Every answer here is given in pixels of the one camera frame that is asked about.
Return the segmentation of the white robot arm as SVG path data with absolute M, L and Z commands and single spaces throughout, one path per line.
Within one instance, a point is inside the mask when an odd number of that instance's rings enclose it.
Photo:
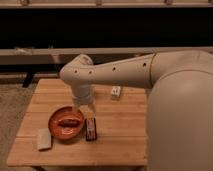
M 154 53 L 95 65 L 81 54 L 60 71 L 74 104 L 92 101 L 93 84 L 145 88 L 149 171 L 213 171 L 213 53 Z

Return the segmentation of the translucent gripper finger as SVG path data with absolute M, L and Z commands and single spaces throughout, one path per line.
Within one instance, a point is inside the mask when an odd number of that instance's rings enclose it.
M 80 115 L 80 113 L 81 113 L 81 111 L 80 111 L 80 108 L 78 107 L 78 106 L 74 106 L 73 107 L 73 112 L 74 112 L 74 114 L 79 114 Z
M 90 117 L 91 118 L 95 118 L 96 117 L 96 109 L 95 106 L 93 104 L 88 105 L 89 109 L 90 109 Z

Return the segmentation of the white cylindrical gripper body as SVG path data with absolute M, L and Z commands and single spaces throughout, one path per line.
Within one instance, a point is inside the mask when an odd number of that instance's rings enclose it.
M 91 85 L 75 85 L 71 89 L 73 103 L 76 106 L 91 105 L 94 102 L 94 91 Z

